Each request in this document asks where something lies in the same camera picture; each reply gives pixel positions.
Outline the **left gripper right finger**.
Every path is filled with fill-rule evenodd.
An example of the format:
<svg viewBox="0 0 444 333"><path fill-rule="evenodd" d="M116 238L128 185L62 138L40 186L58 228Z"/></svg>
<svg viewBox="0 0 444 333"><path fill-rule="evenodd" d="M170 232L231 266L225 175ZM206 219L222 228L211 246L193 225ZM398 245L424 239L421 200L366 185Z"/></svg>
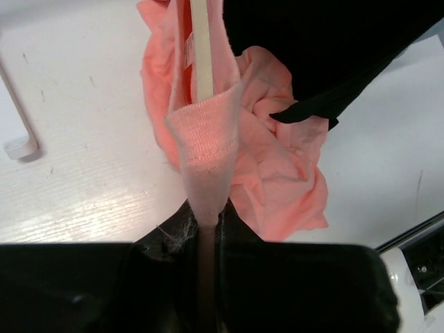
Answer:
<svg viewBox="0 0 444 333"><path fill-rule="evenodd" d="M398 299L377 252L262 240L232 203L220 214L216 308L227 332L397 332Z"/></svg>

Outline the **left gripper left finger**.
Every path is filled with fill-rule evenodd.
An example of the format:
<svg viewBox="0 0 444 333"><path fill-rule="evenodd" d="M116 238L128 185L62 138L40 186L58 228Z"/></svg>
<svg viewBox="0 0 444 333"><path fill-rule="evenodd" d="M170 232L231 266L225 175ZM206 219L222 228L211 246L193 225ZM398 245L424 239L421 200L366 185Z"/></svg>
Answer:
<svg viewBox="0 0 444 333"><path fill-rule="evenodd" d="M134 243L1 245L2 332L194 332L188 203Z"/></svg>

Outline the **salmon pink t shirt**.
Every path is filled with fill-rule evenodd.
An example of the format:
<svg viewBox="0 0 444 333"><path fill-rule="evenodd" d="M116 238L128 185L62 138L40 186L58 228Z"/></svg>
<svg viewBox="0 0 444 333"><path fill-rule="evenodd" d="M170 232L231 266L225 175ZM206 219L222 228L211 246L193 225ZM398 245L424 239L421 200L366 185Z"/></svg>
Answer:
<svg viewBox="0 0 444 333"><path fill-rule="evenodd" d="M197 220L198 331L216 329L216 224L232 201L267 241L327 226L317 164L329 122L271 118L294 103L289 70L260 46L235 56L221 1L141 1L151 36L142 60L155 140L179 170Z"/></svg>

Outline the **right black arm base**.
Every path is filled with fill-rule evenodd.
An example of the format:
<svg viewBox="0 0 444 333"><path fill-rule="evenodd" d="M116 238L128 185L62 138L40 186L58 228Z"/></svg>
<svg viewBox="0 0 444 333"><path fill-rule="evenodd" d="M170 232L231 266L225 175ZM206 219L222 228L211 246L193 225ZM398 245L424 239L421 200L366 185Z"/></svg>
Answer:
<svg viewBox="0 0 444 333"><path fill-rule="evenodd" d="M443 305L443 213L378 246L400 304L422 316Z"/></svg>

